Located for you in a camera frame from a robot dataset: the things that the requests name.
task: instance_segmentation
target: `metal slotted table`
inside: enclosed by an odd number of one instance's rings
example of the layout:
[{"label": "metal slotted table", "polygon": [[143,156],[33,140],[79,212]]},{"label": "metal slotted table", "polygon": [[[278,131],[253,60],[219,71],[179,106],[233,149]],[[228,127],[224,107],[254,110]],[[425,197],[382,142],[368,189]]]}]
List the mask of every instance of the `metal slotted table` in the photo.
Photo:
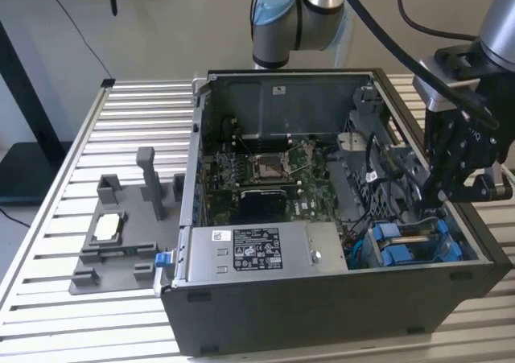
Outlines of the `metal slotted table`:
[{"label": "metal slotted table", "polygon": [[[423,128],[424,104],[411,86],[411,76],[392,75],[390,79]],[[68,293],[97,203],[100,175],[117,173],[122,184],[142,183],[135,153],[146,144],[156,149],[155,168],[161,180],[184,172],[191,103],[189,81],[117,82],[100,91],[0,286],[0,361],[196,361],[180,356],[161,301],[152,290]],[[476,207],[515,262],[515,199]],[[459,305],[429,336],[198,361],[343,360],[515,361],[515,272],[509,272],[484,299]]]}]

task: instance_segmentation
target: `floor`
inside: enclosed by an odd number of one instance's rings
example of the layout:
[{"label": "floor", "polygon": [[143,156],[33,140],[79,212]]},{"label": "floor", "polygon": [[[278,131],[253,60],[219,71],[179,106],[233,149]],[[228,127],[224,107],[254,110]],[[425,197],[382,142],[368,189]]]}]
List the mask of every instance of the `floor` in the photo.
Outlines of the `floor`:
[{"label": "floor", "polygon": [[[0,160],[3,159],[5,153],[5,151],[0,151]],[[2,209],[13,218],[30,225],[39,210],[39,206],[2,206]],[[9,269],[10,263],[27,234],[27,230],[26,227],[8,220],[0,213],[0,281]]]}]

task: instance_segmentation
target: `circuit board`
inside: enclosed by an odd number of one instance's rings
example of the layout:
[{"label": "circuit board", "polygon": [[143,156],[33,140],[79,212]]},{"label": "circuit board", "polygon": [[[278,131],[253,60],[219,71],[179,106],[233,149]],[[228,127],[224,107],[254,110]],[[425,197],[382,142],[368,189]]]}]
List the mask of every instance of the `circuit board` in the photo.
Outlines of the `circuit board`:
[{"label": "circuit board", "polygon": [[208,225],[340,220],[316,141],[291,140],[284,152],[261,154],[237,154],[223,145],[205,167]]}]

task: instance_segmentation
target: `power cable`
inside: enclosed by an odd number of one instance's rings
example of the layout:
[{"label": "power cable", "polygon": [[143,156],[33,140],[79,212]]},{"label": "power cable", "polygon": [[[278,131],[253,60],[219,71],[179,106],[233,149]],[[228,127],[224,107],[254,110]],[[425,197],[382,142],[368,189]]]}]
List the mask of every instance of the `power cable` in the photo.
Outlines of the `power cable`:
[{"label": "power cable", "polygon": [[75,21],[73,21],[73,18],[72,16],[68,13],[68,11],[66,10],[66,8],[63,6],[63,4],[61,3],[60,0],[56,0],[56,2],[59,4],[59,6],[61,6],[61,9],[63,10],[63,12],[68,16],[70,22],[73,24],[73,26],[75,27],[75,29],[77,30],[77,32],[79,33],[79,36],[82,38],[82,41],[84,42],[84,45],[89,49],[90,52],[92,52],[92,54],[95,56],[95,58],[97,59],[97,61],[100,63],[100,65],[103,67],[103,69],[105,70],[105,73],[107,73],[107,75],[109,76],[110,79],[113,78],[113,76],[111,75],[111,73],[109,72],[109,70],[107,69],[107,67],[104,65],[104,63],[102,62],[102,60],[100,60],[100,57],[98,57],[98,55],[95,53],[95,51],[89,46],[88,44],[88,41],[86,41],[86,38],[84,37],[84,35],[82,34],[82,32],[80,31],[79,27],[77,26],[77,24],[75,23]]},{"label": "power cable", "polygon": [[3,214],[8,220],[16,222],[17,224],[19,224],[21,226],[25,226],[26,228],[31,227],[29,224],[26,224],[23,221],[20,221],[20,220],[17,220],[16,218],[11,217],[9,214],[6,213],[6,211],[3,208],[0,208],[0,213]]},{"label": "power cable", "polygon": [[419,23],[416,23],[412,20],[404,9],[404,3],[402,0],[397,0],[397,6],[399,8],[399,13],[401,14],[402,19],[413,29],[416,31],[420,31],[427,35],[433,35],[434,37],[440,37],[442,39],[461,39],[463,41],[475,41],[477,39],[476,35],[464,35],[462,33],[451,33],[449,31],[439,31],[436,29],[431,29],[429,27],[424,27]]}]

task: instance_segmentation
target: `cable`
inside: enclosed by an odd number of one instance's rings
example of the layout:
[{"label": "cable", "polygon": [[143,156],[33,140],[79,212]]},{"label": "cable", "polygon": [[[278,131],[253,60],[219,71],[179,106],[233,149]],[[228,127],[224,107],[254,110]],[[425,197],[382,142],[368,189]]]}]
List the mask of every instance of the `cable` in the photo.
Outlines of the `cable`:
[{"label": "cable", "polygon": [[399,220],[399,222],[404,224],[405,221],[401,217],[401,212],[400,211],[397,212],[393,208],[393,205],[392,205],[392,182],[393,182],[392,180],[389,180],[388,185],[386,186],[386,198],[385,198],[386,206],[388,206],[388,209],[392,212],[392,214],[395,216],[395,218],[397,218]]},{"label": "cable", "polygon": [[75,23],[75,21],[73,21],[73,18],[72,16],[68,13],[68,11],[64,8],[63,4],[61,3],[60,0],[56,0],[56,2],[59,4],[59,6],[61,6],[61,9],[63,10],[63,12],[68,16],[69,20],[72,22],[73,26],[75,27],[75,29],[77,30],[77,32],[79,33],[79,36],[82,38],[82,41],[84,42],[84,45],[89,49],[90,52],[92,52],[92,54],[95,56],[95,58],[97,59],[97,61],[100,63],[100,65],[103,67],[103,69],[105,70],[105,73],[107,73],[107,75],[109,76],[110,79],[113,78],[113,76],[111,75],[111,73],[109,72],[109,70],[105,67],[104,63],[102,63],[102,60],[100,60],[100,57],[98,57],[98,55],[95,53],[95,51],[89,46],[88,42],[86,41],[86,38],[84,37],[84,35],[82,34],[82,32],[80,31],[79,27],[77,26],[77,24]]},{"label": "cable", "polygon": [[356,268],[356,263],[357,263],[357,260],[356,260],[356,256],[357,256],[357,252],[360,250],[360,248],[363,246],[363,240],[359,240],[356,242],[356,244],[354,244],[354,246],[352,247],[352,252],[351,252],[351,269],[354,269]]},{"label": "cable", "polygon": [[366,166],[367,172],[373,171],[372,164],[370,162],[370,154],[372,151],[372,143],[373,143],[373,139],[375,136],[376,136],[375,132],[370,133],[369,140],[367,141],[367,147],[365,148],[365,166]]},{"label": "cable", "polygon": [[256,8],[258,7],[258,0],[250,0],[250,38],[254,38],[254,20],[256,17]]},{"label": "cable", "polygon": [[16,222],[17,224],[20,224],[21,226],[25,226],[26,228],[30,228],[31,226],[29,224],[26,224],[25,222],[22,222],[20,220],[17,220],[16,218],[11,217],[9,214],[5,212],[3,208],[0,208],[0,212],[8,219],[13,222]]},{"label": "cable", "polygon": [[397,0],[397,5],[399,8],[399,13],[401,14],[402,19],[406,22],[410,27],[414,28],[416,31],[421,31],[427,35],[433,35],[434,37],[441,37],[443,39],[462,39],[463,41],[475,41],[477,39],[476,35],[464,35],[462,33],[451,33],[448,31],[438,31],[436,29],[430,29],[429,27],[424,27],[419,23],[416,23],[404,10],[404,4],[402,0]]},{"label": "cable", "polygon": [[406,53],[393,39],[384,31],[384,29],[373,19],[372,15],[361,4],[360,0],[346,0],[354,9],[356,14],[366,27],[381,41],[381,43],[392,53],[405,67],[407,67],[415,76],[420,77],[431,88],[441,94],[443,97],[453,103],[458,109],[468,113],[471,117],[476,118],[482,125],[490,130],[499,128],[499,122],[486,110],[480,108],[477,104],[471,103],[468,99],[457,93],[454,89],[445,85],[438,77],[433,75],[421,64]]}]

